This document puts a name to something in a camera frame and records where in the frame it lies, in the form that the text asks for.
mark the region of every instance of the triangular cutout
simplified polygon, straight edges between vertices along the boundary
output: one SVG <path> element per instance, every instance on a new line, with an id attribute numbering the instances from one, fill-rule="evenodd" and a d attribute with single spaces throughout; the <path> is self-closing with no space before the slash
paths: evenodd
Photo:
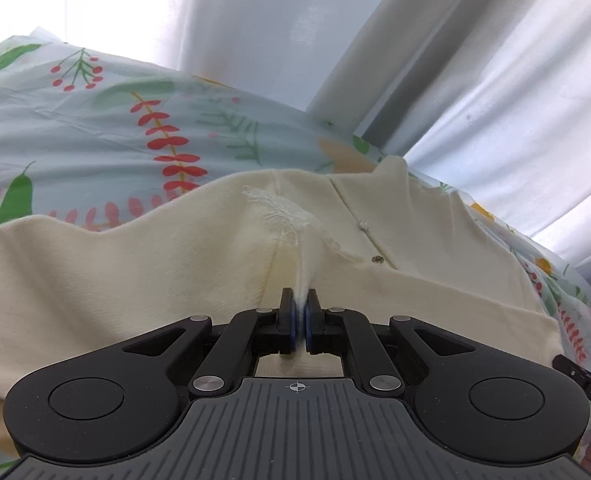
<path id="1" fill-rule="evenodd" d="M 475 348 L 464 343 L 460 343 L 448 336 L 436 334 L 423 328 L 415 331 L 422 341 L 424 341 L 436 354 L 441 356 L 466 354 L 473 352 Z"/>
<path id="2" fill-rule="evenodd" d="M 176 340 L 184 333 L 183 328 L 173 328 L 167 332 L 163 332 L 157 336 L 153 336 L 145 341 L 140 341 L 123 348 L 125 352 L 131 354 L 147 355 L 156 357 L 162 355 L 168 347 L 170 347 Z"/>

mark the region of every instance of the white curtain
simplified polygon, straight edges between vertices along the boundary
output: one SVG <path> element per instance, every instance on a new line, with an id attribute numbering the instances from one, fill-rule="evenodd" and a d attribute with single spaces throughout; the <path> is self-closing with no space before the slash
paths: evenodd
<path id="1" fill-rule="evenodd" d="M 37 26 L 364 134 L 591 282 L 591 0 L 0 0 Z"/>

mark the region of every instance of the cream garment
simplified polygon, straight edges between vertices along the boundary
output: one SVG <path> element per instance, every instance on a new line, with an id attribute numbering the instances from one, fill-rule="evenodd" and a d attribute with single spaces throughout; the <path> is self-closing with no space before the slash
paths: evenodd
<path id="1" fill-rule="evenodd" d="M 382 255 L 384 263 L 373 263 Z M 515 258 L 457 194 L 426 189 L 389 157 L 372 174 L 234 174 L 113 230 L 47 217 L 0 226 L 0 397 L 25 374 L 192 314 L 228 322 L 300 302 L 387 323 L 407 314 L 550 365 L 559 329 Z M 280 357 L 262 373 L 325 374 Z"/>

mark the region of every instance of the circular cap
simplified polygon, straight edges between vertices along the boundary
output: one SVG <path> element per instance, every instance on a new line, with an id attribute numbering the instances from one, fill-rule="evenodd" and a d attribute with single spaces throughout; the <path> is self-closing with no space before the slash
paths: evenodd
<path id="1" fill-rule="evenodd" d="M 500 420 L 522 420 L 535 415 L 544 404 L 538 388 L 511 378 L 487 379 L 469 391 L 472 405 L 485 415 Z"/>
<path id="2" fill-rule="evenodd" d="M 115 412 L 124 402 L 124 390 L 106 379 L 73 379 L 51 392 L 49 404 L 61 416 L 92 420 Z"/>
<path id="3" fill-rule="evenodd" d="M 390 392 L 402 386 L 402 381 L 392 375 L 376 375 L 369 381 L 371 387 L 382 392 Z"/>
<path id="4" fill-rule="evenodd" d="M 203 375 L 193 381 L 193 387 L 201 392 L 214 392 L 224 386 L 224 381 L 215 375 Z"/>

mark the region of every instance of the silver screw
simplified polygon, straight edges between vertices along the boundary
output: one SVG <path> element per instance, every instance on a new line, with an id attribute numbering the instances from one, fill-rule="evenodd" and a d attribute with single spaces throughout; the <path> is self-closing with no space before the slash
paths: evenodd
<path id="1" fill-rule="evenodd" d="M 380 390 L 382 392 L 390 392 L 391 390 L 395 390 L 402 386 L 402 381 L 400 381 L 397 377 L 393 377 L 392 375 L 376 375 L 375 377 L 371 378 L 369 384 L 376 390 Z"/>
<path id="2" fill-rule="evenodd" d="M 193 381 L 193 387 L 201 392 L 214 392 L 224 386 L 224 380 L 215 375 L 203 375 Z"/>

